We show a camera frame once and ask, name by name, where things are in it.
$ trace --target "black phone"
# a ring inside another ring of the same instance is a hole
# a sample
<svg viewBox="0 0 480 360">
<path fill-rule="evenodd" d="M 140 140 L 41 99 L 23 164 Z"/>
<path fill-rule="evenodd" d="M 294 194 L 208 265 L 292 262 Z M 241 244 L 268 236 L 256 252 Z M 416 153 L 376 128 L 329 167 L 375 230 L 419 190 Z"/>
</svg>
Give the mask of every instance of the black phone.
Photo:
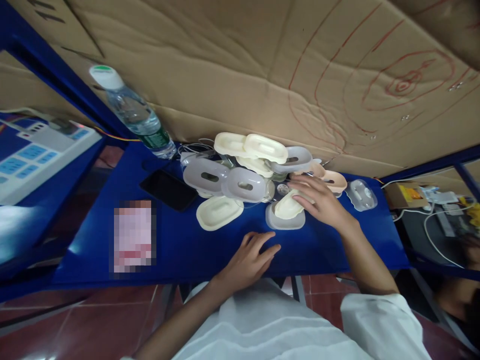
<svg viewBox="0 0 480 360">
<path fill-rule="evenodd" d="M 162 169 L 151 173 L 140 188 L 178 212 L 188 208 L 198 195 L 195 189 Z"/>
</svg>

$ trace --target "small cardboard box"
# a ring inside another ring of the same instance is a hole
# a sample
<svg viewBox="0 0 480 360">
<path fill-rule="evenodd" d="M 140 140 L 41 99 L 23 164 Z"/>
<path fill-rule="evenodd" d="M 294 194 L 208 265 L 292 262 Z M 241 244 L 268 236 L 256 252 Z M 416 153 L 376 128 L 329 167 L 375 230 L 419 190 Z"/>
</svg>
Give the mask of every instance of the small cardboard box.
<svg viewBox="0 0 480 360">
<path fill-rule="evenodd" d="M 429 204 L 418 182 L 394 182 L 384 190 L 390 209 L 422 208 Z"/>
</svg>

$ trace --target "hand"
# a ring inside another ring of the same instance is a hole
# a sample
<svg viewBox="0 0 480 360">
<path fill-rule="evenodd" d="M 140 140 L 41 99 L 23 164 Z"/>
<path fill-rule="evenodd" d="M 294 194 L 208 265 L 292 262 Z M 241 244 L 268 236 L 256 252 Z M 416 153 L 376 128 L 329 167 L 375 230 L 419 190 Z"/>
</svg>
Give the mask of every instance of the hand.
<svg viewBox="0 0 480 360">
<path fill-rule="evenodd" d="M 317 220 L 334 227 L 337 231 L 357 222 L 340 204 L 322 179 L 307 175 L 294 175 L 291 180 L 288 183 L 290 188 L 297 189 L 315 201 L 310 203 L 301 195 L 293 197 Z"/>
<path fill-rule="evenodd" d="M 230 297 L 233 293 L 253 285 L 267 271 L 274 255 L 280 250 L 279 244 L 274 245 L 262 254 L 262 245 L 273 238 L 273 231 L 265 233 L 249 232 L 243 237 L 240 248 L 231 258 L 228 265 L 213 279 L 217 285 L 226 291 Z"/>
</svg>

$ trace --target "white bottle cap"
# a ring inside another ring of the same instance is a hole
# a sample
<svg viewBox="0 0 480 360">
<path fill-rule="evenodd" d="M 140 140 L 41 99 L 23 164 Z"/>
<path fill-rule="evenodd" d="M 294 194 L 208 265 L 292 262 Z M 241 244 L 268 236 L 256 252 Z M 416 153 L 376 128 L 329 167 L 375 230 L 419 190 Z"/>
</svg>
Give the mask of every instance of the white bottle cap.
<svg viewBox="0 0 480 360">
<path fill-rule="evenodd" d="M 117 71 L 110 66 L 95 65 L 90 68 L 91 77 L 106 90 L 116 90 L 125 86 Z"/>
</svg>

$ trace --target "plastic water bottle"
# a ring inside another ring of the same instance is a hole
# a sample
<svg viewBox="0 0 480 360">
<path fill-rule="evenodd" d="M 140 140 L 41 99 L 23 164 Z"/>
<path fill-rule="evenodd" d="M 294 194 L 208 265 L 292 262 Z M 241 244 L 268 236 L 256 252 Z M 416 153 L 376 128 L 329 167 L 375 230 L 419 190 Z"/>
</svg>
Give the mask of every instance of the plastic water bottle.
<svg viewBox="0 0 480 360">
<path fill-rule="evenodd" d="M 160 159 L 171 159 L 177 152 L 158 116 L 136 92 L 127 87 L 110 66 L 96 65 L 90 75 L 106 90 L 108 103 L 115 115 L 143 144 Z"/>
</svg>

